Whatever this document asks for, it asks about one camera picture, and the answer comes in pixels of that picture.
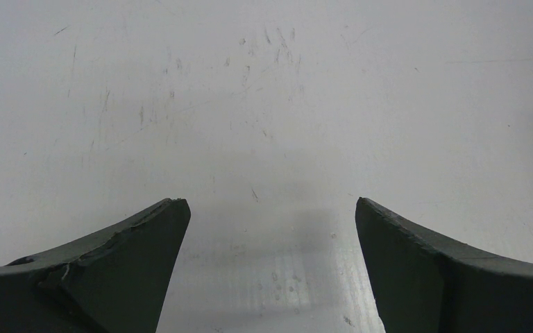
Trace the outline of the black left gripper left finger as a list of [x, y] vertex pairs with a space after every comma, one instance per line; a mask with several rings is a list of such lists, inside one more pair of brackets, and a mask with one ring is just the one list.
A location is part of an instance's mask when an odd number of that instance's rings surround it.
[[0, 266], [0, 332], [154, 332], [191, 211], [160, 202]]

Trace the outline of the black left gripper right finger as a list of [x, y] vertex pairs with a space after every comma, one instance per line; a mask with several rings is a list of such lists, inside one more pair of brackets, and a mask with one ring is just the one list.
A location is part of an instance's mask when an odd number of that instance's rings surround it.
[[533, 264], [411, 222], [368, 198], [355, 225], [387, 332], [533, 332]]

